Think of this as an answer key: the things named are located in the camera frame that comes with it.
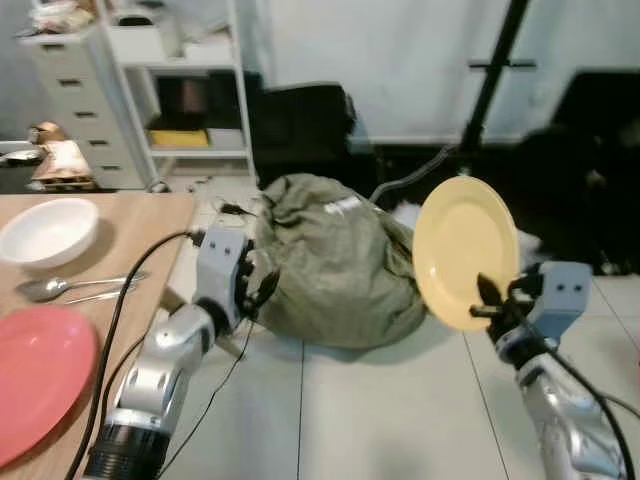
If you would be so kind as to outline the long steel spoon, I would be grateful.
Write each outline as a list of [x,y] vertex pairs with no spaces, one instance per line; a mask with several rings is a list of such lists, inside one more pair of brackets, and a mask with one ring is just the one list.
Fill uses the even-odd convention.
[[[148,271],[138,271],[133,276],[132,285],[140,284],[141,280],[150,276]],[[69,280],[52,278],[47,280],[32,280],[32,282],[24,282],[15,288],[15,292],[19,293],[29,302],[33,303],[49,303],[60,297],[65,292],[72,291],[74,288],[91,287],[91,285],[115,285],[116,289],[124,288],[127,278],[125,276],[116,276],[116,278],[101,280],[82,280],[82,282],[69,282]]]

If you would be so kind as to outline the white plastic bag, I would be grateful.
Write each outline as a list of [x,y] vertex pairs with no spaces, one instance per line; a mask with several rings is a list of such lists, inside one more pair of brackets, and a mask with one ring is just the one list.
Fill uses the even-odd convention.
[[388,212],[390,219],[396,224],[392,228],[394,242],[412,250],[416,250],[419,244],[428,243],[428,218],[424,205],[402,201]]

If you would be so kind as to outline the white drawer cabinet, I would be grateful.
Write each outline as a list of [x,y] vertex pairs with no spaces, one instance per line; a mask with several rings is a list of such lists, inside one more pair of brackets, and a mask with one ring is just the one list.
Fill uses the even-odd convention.
[[131,110],[99,27],[18,38],[51,101],[52,122],[76,141],[106,189],[142,189],[152,177],[132,132]]

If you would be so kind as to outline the small black bag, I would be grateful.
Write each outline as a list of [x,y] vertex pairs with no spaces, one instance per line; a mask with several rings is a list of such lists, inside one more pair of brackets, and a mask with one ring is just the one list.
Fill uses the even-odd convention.
[[338,163],[349,156],[355,105],[338,83],[298,84],[248,96],[255,163]]

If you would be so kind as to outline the white storage box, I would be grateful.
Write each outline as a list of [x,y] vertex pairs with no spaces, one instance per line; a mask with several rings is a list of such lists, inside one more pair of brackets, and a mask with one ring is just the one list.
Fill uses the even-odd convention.
[[123,63],[154,63],[182,54],[180,27],[165,10],[119,10],[108,20],[108,40],[115,59]]

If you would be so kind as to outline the white round bowl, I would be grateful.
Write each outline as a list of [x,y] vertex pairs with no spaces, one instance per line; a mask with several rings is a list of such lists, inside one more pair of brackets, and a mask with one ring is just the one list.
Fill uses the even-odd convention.
[[99,206],[86,198],[28,207],[0,228],[0,261],[24,269],[59,268],[90,248],[99,223]]

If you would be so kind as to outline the green woven sack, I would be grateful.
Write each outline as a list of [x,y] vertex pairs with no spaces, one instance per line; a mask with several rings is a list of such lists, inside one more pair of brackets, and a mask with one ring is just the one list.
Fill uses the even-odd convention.
[[412,232],[339,180],[289,174],[262,189],[255,252],[275,292],[257,321],[283,337],[342,349],[389,346],[429,311],[412,269]]

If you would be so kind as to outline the large black bag pile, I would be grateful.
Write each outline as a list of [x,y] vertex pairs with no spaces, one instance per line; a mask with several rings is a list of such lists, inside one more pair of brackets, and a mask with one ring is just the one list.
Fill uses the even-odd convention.
[[639,273],[632,247],[637,198],[640,74],[575,74],[545,127],[499,161],[500,192],[536,256],[585,262],[600,275]]

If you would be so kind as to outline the flat yellow box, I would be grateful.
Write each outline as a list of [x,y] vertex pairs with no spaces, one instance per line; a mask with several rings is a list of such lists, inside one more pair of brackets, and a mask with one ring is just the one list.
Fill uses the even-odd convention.
[[160,150],[191,150],[210,148],[209,133],[205,129],[147,128],[148,145]]

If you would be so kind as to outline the black tripod stand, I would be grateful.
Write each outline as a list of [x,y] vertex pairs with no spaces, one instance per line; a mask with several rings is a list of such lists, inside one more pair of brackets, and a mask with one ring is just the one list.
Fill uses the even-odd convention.
[[503,76],[504,70],[512,67],[512,50],[530,3],[531,0],[509,0],[490,58],[480,63],[472,61],[468,64],[472,69],[483,69],[484,79],[477,93],[470,119],[463,129],[458,151],[474,154],[480,150],[486,119],[488,119],[494,97],[497,96],[500,77]]

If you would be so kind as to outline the yellow round plate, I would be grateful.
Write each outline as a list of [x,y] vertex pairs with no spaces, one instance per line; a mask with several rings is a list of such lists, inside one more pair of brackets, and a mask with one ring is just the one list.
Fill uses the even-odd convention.
[[411,253],[422,301],[457,332],[489,326],[485,317],[470,314],[483,302],[477,276],[503,291],[520,273],[517,230],[506,204],[488,183],[468,175],[444,180],[426,197]]

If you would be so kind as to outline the pink round plate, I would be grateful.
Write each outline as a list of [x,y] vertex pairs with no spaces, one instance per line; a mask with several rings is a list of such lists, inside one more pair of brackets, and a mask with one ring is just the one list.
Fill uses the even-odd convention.
[[72,307],[40,305],[0,317],[0,468],[58,429],[99,357],[99,338]]

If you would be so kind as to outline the long steel fork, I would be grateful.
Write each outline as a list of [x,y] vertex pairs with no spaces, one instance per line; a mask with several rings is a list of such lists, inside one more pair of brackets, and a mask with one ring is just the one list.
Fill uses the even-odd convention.
[[122,296],[122,294],[127,294],[129,292],[134,291],[137,288],[137,285],[128,285],[127,288],[116,289],[116,291],[108,291],[97,294],[91,294],[91,296],[77,298],[77,300],[68,300],[67,302],[61,302],[61,305],[64,306],[72,306],[72,305],[82,305],[82,303],[99,301],[99,300],[115,300]]

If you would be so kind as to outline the white open shelf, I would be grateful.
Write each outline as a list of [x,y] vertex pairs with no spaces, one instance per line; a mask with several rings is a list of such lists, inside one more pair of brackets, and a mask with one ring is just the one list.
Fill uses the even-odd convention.
[[[154,177],[150,186],[168,177],[174,166],[204,161],[255,178],[241,0],[93,0],[93,5],[106,37],[109,17],[119,10],[165,10],[180,27],[182,54],[154,63],[118,61],[108,40],[131,110],[132,132]],[[205,129],[212,146],[151,148],[147,128]]]

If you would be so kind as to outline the light wooden table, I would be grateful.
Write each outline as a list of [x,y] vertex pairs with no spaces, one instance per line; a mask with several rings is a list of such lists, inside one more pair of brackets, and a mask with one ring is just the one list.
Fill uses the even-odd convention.
[[[195,215],[193,195],[125,192],[87,198],[99,206],[102,223],[96,241],[78,259],[49,271],[26,271],[0,261],[0,317],[28,305],[15,293],[15,285],[46,276],[96,280],[125,274],[151,244],[170,233],[188,230]],[[152,253],[143,265],[148,278],[125,297],[106,370],[113,369],[134,340],[147,332],[156,312],[174,297],[166,284],[182,247],[174,239]],[[22,457],[0,465],[0,480],[64,480],[70,462],[76,457],[84,426],[93,420],[90,393],[91,387],[84,389],[68,415],[40,443],[29,445]]]

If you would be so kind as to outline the brown and white figurine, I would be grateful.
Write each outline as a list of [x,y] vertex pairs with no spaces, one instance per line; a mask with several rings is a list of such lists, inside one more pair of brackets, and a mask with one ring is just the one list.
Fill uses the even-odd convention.
[[37,148],[38,165],[29,188],[47,192],[96,191],[99,183],[76,141],[52,122],[29,128],[29,141]]

